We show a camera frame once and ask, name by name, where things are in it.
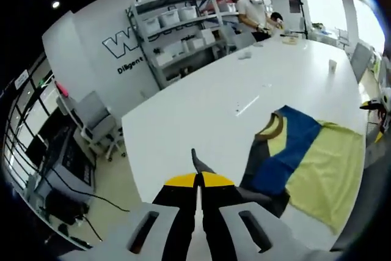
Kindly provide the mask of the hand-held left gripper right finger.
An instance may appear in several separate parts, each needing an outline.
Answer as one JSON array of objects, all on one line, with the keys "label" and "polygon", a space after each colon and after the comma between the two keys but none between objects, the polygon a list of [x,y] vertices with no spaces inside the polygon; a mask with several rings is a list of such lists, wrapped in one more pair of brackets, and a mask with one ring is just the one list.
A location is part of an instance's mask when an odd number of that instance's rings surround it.
[{"label": "hand-held left gripper right finger", "polygon": [[212,172],[200,174],[203,230],[213,260],[289,260],[295,244],[288,227],[235,184]]}]

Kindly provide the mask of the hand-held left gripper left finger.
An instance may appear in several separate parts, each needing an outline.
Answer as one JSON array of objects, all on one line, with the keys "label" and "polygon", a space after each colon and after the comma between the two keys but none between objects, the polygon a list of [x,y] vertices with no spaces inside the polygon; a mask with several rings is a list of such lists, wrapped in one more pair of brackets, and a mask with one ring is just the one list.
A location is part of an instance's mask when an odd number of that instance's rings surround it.
[{"label": "hand-held left gripper left finger", "polygon": [[186,260],[195,227],[197,174],[166,181],[102,243],[103,260]]}]

